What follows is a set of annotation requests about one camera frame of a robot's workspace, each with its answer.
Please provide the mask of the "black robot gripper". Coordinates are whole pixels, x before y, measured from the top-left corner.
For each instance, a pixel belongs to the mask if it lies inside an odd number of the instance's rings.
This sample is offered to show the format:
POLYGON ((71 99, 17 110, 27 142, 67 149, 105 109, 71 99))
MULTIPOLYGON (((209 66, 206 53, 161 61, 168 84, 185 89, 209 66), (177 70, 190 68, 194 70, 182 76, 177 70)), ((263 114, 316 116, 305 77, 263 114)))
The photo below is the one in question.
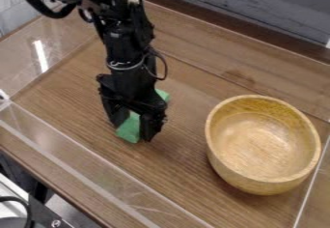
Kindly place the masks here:
MULTIPOLYGON (((101 74, 97 77, 104 108, 116 128, 124 124, 130 115, 122 102, 149 97, 157 89, 158 80, 161 78, 156 66, 142 66, 129 71, 113 71, 110 74, 101 74)), ((144 114, 140 121, 141 138, 150 142, 162 131, 166 114, 164 112, 144 114)))

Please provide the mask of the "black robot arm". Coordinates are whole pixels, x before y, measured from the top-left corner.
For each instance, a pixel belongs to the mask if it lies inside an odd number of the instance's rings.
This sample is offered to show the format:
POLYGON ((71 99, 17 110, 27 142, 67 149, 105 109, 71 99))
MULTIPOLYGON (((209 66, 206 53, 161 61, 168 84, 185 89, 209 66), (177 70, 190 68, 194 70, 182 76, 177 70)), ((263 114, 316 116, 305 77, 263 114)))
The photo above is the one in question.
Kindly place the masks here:
POLYGON ((166 80, 157 64, 166 59, 152 45, 154 24, 144 0, 26 0, 45 16, 62 19, 74 11, 94 25, 106 46, 109 74, 97 77, 100 95, 110 122, 122 128, 132 114, 138 115, 134 134, 154 139, 166 122, 168 104, 157 91, 166 80))

